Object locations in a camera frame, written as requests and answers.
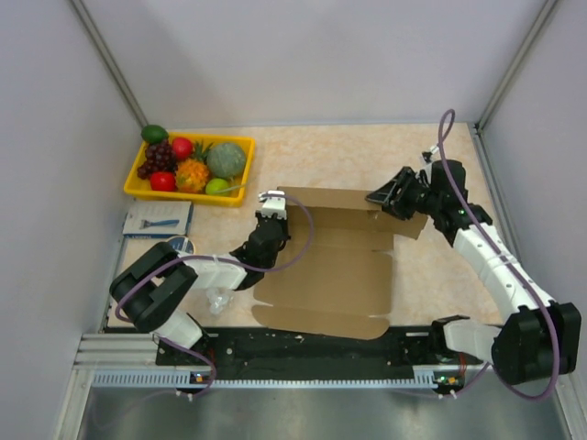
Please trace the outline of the brown cardboard box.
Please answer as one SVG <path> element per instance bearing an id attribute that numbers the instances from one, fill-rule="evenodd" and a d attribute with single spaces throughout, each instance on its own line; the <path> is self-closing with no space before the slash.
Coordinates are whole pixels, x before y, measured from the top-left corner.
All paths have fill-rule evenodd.
<path id="1" fill-rule="evenodd" d="M 426 217 L 402 221 L 366 192 L 285 187 L 290 240 L 254 287 L 255 320 L 275 330 L 372 340 L 389 327 L 393 245 L 419 237 Z"/>

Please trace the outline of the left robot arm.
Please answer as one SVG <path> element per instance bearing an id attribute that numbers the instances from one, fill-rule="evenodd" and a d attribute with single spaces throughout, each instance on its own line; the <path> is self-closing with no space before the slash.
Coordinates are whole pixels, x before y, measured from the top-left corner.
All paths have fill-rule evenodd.
<path id="1" fill-rule="evenodd" d="M 110 296 L 130 323 L 143 334 L 172 341 L 188 363 L 207 355 L 205 331 L 179 305 L 189 290 L 243 291 L 273 270 L 290 239 L 284 214 L 256 213 L 256 228 L 237 249 L 217 258 L 188 260 L 170 243 L 151 247 L 110 284 Z"/>

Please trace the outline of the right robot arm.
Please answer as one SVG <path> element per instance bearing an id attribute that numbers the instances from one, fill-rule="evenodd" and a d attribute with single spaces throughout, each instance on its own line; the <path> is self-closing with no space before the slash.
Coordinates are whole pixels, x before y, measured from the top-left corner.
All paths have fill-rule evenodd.
<path id="1" fill-rule="evenodd" d="M 506 248 L 492 218 L 469 203 L 466 171 L 461 162 L 436 160 L 423 169 L 401 170 L 366 195 L 399 220 L 428 216 L 450 246 L 469 262 L 491 294 L 502 326 L 454 315 L 433 322 L 430 356 L 450 362 L 460 352 L 488 362 L 505 383 L 518 385 L 576 369 L 581 314 L 539 288 Z"/>

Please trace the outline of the yellow plastic tray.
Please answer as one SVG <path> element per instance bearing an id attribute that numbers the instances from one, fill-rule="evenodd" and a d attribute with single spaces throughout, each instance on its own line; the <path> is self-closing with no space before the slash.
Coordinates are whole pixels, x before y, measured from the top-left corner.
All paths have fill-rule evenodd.
<path id="1" fill-rule="evenodd" d="M 210 196 L 206 195 L 205 191 L 202 193 L 187 193 L 179 192 L 176 187 L 175 192 L 154 192 L 150 189 L 150 179 L 142 180 L 137 175 L 138 167 L 145 160 L 145 151 L 149 145 L 147 142 L 142 140 L 141 147 L 138 155 L 136 156 L 134 163 L 131 167 L 131 171 L 127 176 L 124 192 L 132 195 L 138 199 L 144 200 L 182 200 L 190 201 L 194 204 L 206 204 L 206 205 L 217 205 L 225 207 L 239 207 L 243 203 L 245 196 L 244 186 L 248 183 L 249 172 L 254 157 L 255 140 L 251 137 L 235 137 L 235 136 L 222 136 L 222 135 L 210 135 L 210 134 L 197 134 L 197 133 L 181 133 L 181 132 L 169 132 L 169 142 L 175 138 L 183 137 L 188 138 L 194 144 L 196 141 L 203 141 L 207 147 L 209 144 L 212 146 L 224 143 L 234 142 L 242 147 L 244 150 L 247 162 L 244 171 L 235 178 L 225 179 L 230 182 L 231 191 L 224 196 Z"/>

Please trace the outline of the green lime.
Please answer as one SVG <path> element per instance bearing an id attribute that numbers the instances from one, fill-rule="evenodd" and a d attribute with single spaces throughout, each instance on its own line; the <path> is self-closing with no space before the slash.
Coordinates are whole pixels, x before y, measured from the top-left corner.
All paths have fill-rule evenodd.
<path id="1" fill-rule="evenodd" d="M 221 178 L 211 179 L 205 186 L 205 194 L 210 196 L 224 196 L 230 191 L 230 182 Z"/>

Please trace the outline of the green melon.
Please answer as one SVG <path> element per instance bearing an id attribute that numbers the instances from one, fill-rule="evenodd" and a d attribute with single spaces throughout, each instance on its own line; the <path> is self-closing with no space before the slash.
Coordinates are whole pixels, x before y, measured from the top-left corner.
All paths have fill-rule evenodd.
<path id="1" fill-rule="evenodd" d="M 224 142 L 207 150 L 206 164 L 217 178 L 232 179 L 245 169 L 247 157 L 241 146 Z"/>

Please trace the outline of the crumpled clear plastic wrap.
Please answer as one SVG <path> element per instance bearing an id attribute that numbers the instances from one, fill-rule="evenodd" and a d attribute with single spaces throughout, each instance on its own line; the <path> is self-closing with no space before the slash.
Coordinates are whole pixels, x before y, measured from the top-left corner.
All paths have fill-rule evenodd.
<path id="1" fill-rule="evenodd" d="M 220 288 L 210 288 L 205 292 L 208 300 L 209 312 L 212 315 L 220 315 L 231 303 L 233 291 Z"/>

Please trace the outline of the blue tape roll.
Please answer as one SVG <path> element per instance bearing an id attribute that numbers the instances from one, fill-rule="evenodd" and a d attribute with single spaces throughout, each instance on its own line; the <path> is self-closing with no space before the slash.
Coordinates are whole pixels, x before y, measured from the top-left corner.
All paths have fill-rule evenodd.
<path id="1" fill-rule="evenodd" d="M 170 246 L 177 252 L 193 255 L 194 242 L 187 236 L 172 236 L 167 239 Z"/>

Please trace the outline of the orange pineapple toy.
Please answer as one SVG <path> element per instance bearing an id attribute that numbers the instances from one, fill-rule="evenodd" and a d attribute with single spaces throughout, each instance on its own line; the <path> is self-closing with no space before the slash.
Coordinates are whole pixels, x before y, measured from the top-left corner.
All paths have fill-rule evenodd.
<path id="1" fill-rule="evenodd" d="M 203 141 L 196 141 L 192 154 L 179 162 L 175 181 L 180 193 L 202 193 L 205 190 L 212 176 L 212 171 L 206 163 L 211 146 L 212 144 L 209 144 L 206 147 Z"/>

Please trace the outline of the red apple upper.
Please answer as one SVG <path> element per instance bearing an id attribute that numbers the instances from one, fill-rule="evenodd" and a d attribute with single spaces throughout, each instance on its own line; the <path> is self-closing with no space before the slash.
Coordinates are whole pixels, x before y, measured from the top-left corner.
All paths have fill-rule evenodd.
<path id="1" fill-rule="evenodd" d="M 189 159 L 193 151 L 194 144 L 186 137 L 176 137 L 172 141 L 172 152 L 178 161 Z"/>

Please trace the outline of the red apple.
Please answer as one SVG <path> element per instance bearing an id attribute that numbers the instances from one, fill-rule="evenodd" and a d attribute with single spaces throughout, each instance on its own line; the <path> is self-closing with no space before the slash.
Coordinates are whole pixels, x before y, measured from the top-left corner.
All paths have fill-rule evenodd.
<path id="1" fill-rule="evenodd" d="M 150 189 L 154 192 L 175 192 L 175 174 L 168 171 L 156 171 L 150 175 Z"/>
<path id="2" fill-rule="evenodd" d="M 178 161 L 189 159 L 193 151 L 194 144 L 186 137 L 176 137 L 172 141 L 172 152 Z"/>

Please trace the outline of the red apple lower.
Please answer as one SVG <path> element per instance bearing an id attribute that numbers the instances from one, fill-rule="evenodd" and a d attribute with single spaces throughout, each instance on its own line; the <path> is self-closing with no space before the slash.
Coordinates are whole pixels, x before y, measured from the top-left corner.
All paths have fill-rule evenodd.
<path id="1" fill-rule="evenodd" d="M 175 174 L 168 171 L 156 171 L 150 175 L 150 189 L 154 192 L 175 192 Z"/>

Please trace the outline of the razor blister pack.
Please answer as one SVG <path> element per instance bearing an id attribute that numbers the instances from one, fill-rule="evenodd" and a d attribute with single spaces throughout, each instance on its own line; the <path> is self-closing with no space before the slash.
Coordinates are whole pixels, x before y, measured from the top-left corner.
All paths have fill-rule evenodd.
<path id="1" fill-rule="evenodd" d="M 193 212 L 190 202 L 135 201 L 128 208 L 122 234 L 131 238 L 184 236 Z"/>

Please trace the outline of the dark red grape bunch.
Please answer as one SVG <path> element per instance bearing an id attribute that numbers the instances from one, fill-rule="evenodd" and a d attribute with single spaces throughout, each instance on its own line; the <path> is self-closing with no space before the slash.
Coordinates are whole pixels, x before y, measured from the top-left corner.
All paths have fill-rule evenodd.
<path id="1" fill-rule="evenodd" d="M 175 172 L 177 169 L 176 157 L 168 139 L 157 144 L 149 144 L 145 151 L 145 160 L 138 167 L 137 175 L 142 180 L 148 180 L 155 172 Z"/>

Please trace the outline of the green avocado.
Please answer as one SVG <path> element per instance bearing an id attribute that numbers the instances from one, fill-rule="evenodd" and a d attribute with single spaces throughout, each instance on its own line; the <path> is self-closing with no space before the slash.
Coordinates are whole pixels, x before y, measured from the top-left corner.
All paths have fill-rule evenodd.
<path id="1" fill-rule="evenodd" d="M 169 138 L 168 131 L 159 125 L 145 125 L 140 132 L 141 138 L 148 144 L 159 144 Z"/>

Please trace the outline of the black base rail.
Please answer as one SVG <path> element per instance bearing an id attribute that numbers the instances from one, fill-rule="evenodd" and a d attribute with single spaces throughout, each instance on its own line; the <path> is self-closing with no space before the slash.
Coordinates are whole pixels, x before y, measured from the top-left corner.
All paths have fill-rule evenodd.
<path id="1" fill-rule="evenodd" d="M 423 366 L 469 372 L 481 361 L 437 352 L 428 326 L 391 326 L 372 340 L 264 327 L 207 327 L 194 352 L 212 361 L 220 380 L 411 379 Z"/>

